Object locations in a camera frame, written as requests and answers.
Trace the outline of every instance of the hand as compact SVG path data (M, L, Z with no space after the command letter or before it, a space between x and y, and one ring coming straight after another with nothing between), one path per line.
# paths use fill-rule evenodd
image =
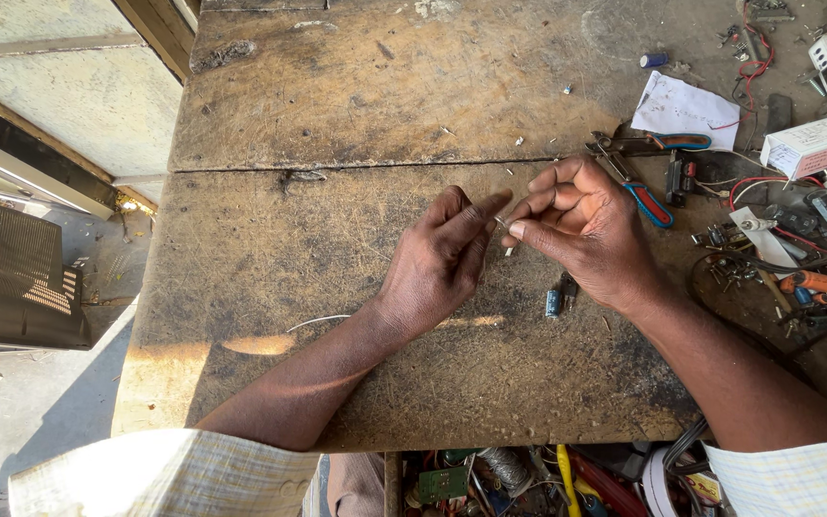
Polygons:
M503 246L521 240L562 264L593 299L626 314L664 290L630 193L588 155L545 168L506 222Z
M448 187L404 230L372 302L408 340L430 331L474 296L496 229L493 217L512 196L507 189L471 204L460 187Z

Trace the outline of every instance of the wire cutter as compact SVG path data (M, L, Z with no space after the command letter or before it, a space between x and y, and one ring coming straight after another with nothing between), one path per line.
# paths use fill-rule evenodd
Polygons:
M646 185L634 181L632 171L633 167L619 152L610 152L602 145L601 139L598 141L598 148L604 155L608 163L621 176L621 186L633 194L634 199L637 200L637 206L647 216L654 225L660 228L668 228L675 223L675 218L672 214L658 202L652 192L649 191Z
M710 137L694 133L659 135L651 133L634 138L611 138L599 131L592 132L595 142L585 145L586 151L600 153L599 144L608 152L621 153L625 157L653 157L673 150L700 151L710 147Z

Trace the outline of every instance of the person's left hand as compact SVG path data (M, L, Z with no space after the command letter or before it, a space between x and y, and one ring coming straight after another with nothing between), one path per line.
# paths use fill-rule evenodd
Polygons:
M372 299L380 315L414 339L474 296L496 229L493 216L512 196L506 189L472 204L457 186L439 194L398 241L385 282Z

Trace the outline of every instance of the circuit board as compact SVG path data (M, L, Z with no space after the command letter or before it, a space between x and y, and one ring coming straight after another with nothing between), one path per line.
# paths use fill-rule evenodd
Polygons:
M468 495L468 469L455 466L420 473L420 503Z

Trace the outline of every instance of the shirt sleeve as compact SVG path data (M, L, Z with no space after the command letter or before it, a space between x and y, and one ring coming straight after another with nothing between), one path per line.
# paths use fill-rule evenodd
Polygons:
M704 448L737 515L827 515L827 443L769 452Z
M13 516L295 517L320 455L196 429L102 440L8 479Z

